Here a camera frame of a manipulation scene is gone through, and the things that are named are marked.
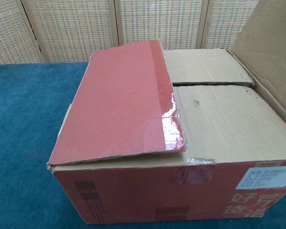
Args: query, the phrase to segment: blue carpet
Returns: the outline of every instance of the blue carpet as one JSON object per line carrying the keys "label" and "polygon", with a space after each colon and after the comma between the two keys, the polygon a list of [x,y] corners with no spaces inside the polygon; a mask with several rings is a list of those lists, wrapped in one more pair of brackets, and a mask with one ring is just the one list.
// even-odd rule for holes
{"label": "blue carpet", "polygon": [[86,66],[0,65],[0,229],[286,229],[286,196],[257,219],[86,225],[46,169]]}

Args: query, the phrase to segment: wicker panel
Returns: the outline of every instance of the wicker panel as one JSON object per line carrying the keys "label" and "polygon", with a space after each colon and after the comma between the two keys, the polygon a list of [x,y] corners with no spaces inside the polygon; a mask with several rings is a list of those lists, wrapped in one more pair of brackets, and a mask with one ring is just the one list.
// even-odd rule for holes
{"label": "wicker panel", "polygon": [[15,0],[0,0],[0,64],[40,62]]}
{"label": "wicker panel", "polygon": [[34,30],[47,61],[88,61],[91,53],[113,47],[106,0],[27,0]]}
{"label": "wicker panel", "polygon": [[116,10],[119,32],[122,32],[120,44],[157,38],[164,49],[195,48],[202,2],[119,0]]}
{"label": "wicker panel", "polygon": [[206,48],[230,49],[258,0],[214,0]]}

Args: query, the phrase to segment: barcode label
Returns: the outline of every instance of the barcode label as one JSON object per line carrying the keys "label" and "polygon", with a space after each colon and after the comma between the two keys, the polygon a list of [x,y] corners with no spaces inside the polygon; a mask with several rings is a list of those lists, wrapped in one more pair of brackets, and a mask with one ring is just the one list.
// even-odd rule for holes
{"label": "barcode label", "polygon": [[286,166],[249,168],[236,189],[276,188],[286,186]]}

